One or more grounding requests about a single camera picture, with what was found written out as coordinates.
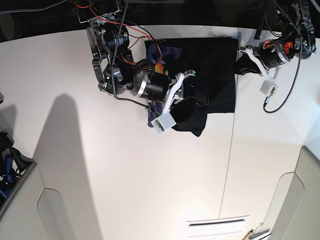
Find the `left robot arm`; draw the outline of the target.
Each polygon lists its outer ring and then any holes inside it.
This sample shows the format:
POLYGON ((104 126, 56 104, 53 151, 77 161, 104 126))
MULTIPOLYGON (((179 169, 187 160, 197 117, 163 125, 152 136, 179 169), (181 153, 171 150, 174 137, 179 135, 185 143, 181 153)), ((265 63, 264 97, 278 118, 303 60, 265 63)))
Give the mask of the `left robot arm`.
POLYGON ((307 60, 316 53, 315 28, 306 0, 271 0, 264 4, 263 13, 254 38, 260 37, 263 24, 276 38, 264 40, 257 46, 240 47, 242 56, 236 61, 234 69, 237 75, 262 75, 257 64, 246 53, 248 48, 266 71, 289 63, 294 57, 307 60))

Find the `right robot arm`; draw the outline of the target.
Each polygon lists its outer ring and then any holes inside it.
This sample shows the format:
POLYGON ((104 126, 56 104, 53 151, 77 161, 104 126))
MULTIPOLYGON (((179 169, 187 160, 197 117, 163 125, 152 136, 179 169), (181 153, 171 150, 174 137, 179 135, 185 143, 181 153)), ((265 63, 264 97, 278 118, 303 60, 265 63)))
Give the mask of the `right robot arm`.
POLYGON ((86 33, 100 91, 113 95, 117 100, 119 94, 129 91, 134 97, 145 99, 147 103, 141 106, 151 112, 156 111, 160 104, 160 114, 170 112, 173 105, 188 99, 194 100, 199 106, 209 103, 208 96, 198 93, 188 83, 190 77, 196 76, 194 70, 179 72, 173 78, 169 74, 158 72, 159 67, 177 63, 184 53, 182 45, 168 46, 165 44, 166 40, 153 38, 143 27, 125 24, 125 13, 121 18, 115 19, 120 10, 118 7, 101 13, 92 0, 85 4, 75 1, 74 4, 81 12, 88 9, 92 13, 91 17, 85 19, 90 23, 86 33), (143 38, 148 38, 145 59, 134 61, 128 29, 140 32, 143 38))

